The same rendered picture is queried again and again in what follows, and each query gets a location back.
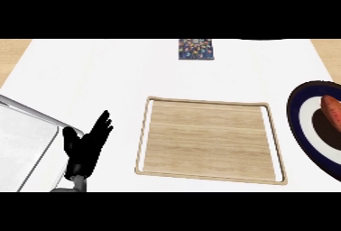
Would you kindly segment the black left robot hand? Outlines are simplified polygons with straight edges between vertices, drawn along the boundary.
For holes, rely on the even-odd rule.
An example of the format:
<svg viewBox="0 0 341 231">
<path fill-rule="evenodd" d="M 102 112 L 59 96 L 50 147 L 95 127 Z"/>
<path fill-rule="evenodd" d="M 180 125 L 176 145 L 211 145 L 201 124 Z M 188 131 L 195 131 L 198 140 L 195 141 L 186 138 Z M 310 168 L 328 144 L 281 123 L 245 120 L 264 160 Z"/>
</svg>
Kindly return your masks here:
<svg viewBox="0 0 341 231">
<path fill-rule="evenodd" d="M 84 178 L 92 175 L 102 147 L 114 130 L 111 123 L 109 112 L 103 111 L 90 132 L 83 137 L 78 137 L 75 129 L 71 126 L 62 129 L 64 150 L 68 155 L 64 175 L 67 180 L 72 180 L 77 175 Z"/>
</svg>

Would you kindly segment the pale wooden tray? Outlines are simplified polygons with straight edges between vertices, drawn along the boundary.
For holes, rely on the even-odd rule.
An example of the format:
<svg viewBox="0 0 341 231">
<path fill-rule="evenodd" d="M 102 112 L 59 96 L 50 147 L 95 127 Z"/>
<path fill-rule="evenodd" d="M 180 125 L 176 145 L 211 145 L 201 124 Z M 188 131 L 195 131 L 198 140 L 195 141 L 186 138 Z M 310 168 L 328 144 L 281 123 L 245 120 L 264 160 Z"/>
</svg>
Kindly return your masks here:
<svg viewBox="0 0 341 231">
<path fill-rule="evenodd" d="M 149 97 L 134 172 L 285 185 L 269 104 Z"/>
</svg>

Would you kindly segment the dark blue and white plate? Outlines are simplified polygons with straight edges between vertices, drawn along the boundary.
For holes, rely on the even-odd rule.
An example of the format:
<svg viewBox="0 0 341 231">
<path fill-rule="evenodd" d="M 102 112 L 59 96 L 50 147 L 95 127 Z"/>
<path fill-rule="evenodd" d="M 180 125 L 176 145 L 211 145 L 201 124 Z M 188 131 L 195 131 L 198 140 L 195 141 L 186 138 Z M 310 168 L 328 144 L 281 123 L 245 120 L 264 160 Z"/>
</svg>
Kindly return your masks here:
<svg viewBox="0 0 341 231">
<path fill-rule="evenodd" d="M 340 104 L 337 125 L 328 119 L 325 99 Z M 341 181 L 341 85 L 331 81 L 309 81 L 292 91 L 286 117 L 294 139 L 310 160 Z"/>
</svg>

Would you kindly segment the orange-red sweet potato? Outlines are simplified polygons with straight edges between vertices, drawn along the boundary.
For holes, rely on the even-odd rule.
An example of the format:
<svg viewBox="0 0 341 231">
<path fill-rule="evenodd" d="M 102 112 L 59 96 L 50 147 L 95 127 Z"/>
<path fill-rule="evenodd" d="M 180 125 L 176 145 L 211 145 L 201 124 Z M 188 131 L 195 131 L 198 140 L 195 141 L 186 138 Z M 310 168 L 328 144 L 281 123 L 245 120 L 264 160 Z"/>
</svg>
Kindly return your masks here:
<svg viewBox="0 0 341 231">
<path fill-rule="evenodd" d="M 335 130 L 341 133 L 341 102 L 332 96 L 325 95 L 320 98 L 320 110 Z"/>
</svg>

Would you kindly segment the colourful patterned box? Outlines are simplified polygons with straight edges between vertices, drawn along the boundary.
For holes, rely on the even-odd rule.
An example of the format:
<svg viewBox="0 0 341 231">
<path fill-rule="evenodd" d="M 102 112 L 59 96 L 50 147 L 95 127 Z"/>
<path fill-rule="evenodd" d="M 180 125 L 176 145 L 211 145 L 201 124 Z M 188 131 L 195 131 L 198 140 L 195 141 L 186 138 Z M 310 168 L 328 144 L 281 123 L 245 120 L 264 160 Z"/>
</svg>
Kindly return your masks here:
<svg viewBox="0 0 341 231">
<path fill-rule="evenodd" d="M 213 60 L 211 39 L 180 39 L 179 40 L 180 60 Z"/>
</svg>

